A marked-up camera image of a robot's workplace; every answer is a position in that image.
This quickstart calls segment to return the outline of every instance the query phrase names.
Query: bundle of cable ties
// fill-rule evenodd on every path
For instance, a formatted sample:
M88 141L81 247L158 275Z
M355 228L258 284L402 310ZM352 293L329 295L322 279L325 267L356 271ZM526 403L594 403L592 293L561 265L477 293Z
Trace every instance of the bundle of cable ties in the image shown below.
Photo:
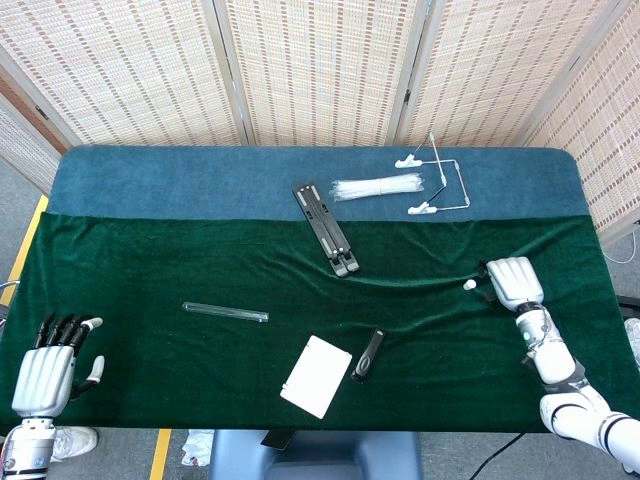
M336 202L342 202L390 193L421 192L424 190L422 182L419 173L407 173L371 180L336 180L333 182L331 194Z

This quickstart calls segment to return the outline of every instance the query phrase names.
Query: green velvet cloth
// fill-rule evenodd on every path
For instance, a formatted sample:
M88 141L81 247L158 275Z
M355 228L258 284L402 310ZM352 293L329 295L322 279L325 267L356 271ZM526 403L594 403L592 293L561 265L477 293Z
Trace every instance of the green velvet cloth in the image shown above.
M126 220L43 214L0 345L0 423L24 352L55 310L104 318L76 377L102 383L59 424L176 428L520 431L543 389L520 364L513 313L462 283L478 262L528 256L571 352L613 409L640 383L591 219L344 222L361 271L337 278L306 222ZM492 291L489 285L481 290ZM182 310L266 311L269 323ZM319 420L280 398L310 335L353 355L384 340Z

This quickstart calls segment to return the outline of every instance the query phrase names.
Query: black cable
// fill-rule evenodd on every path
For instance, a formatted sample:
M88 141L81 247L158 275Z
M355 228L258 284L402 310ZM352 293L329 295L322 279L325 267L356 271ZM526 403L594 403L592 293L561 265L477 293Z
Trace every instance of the black cable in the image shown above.
M498 455L500 455L502 452L504 452L507 448L509 448L511 445L513 445L514 443L516 443L518 440L520 440L522 437L524 437L527 433L529 433L529 431L531 431L531 429L533 427L535 427L536 425L538 425L538 423L540 422L540 420L536 420L535 422L533 422L531 425L529 425L526 430L522 433L519 433L518 435L516 435L514 438L512 438L511 440L509 440L506 444L504 444L501 448L499 448L498 450L496 450L489 458L487 458L484 462L482 462L482 465L480 465L478 467L478 469L473 472L473 475L471 475L469 477L469 480L473 480L474 478L476 478L480 472L482 471L482 469L484 467L487 466L487 464L493 460L494 458L496 458Z

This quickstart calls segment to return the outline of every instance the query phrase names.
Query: folding screen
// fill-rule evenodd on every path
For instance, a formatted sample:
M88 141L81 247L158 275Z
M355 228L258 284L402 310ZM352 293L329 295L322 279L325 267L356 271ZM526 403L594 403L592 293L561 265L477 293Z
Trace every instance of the folding screen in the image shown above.
M445 1L397 141L511 145L607 3Z
M239 144L198 0L3 0L0 43L82 143Z
M0 158L43 193L51 190L60 154L0 96Z
M258 145L385 142L416 0L219 3Z
M529 141L573 155L601 234L640 218L639 77L634 0Z

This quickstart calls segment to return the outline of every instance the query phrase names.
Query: yellow floor tape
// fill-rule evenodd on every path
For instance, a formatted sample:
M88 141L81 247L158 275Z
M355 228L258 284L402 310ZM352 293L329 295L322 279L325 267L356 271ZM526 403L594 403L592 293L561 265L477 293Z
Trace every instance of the yellow floor tape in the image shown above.
M13 268L11 269L11 273L9 274L9 280L18 280L20 278L20 274L22 273L22 269L24 267L24 261L27 258L27 252L29 251L29 247L31 246L31 241L33 240L33 235L36 233L38 222L40 222L40 214L47 208L48 203L49 199L42 195L40 197L40 200L38 201L38 205L36 205L35 212L33 212L31 223L29 223L27 233L22 240L20 250L18 250L16 261L13 263ZM16 287L13 286L4 289L4 291L2 292L2 296L0 297L0 305L9 305L15 289Z
M171 439L171 429L161 428L158 431L156 441L156 453L153 455L151 473L149 480L162 480L164 475L164 465L167 462L167 452L169 451L169 440Z

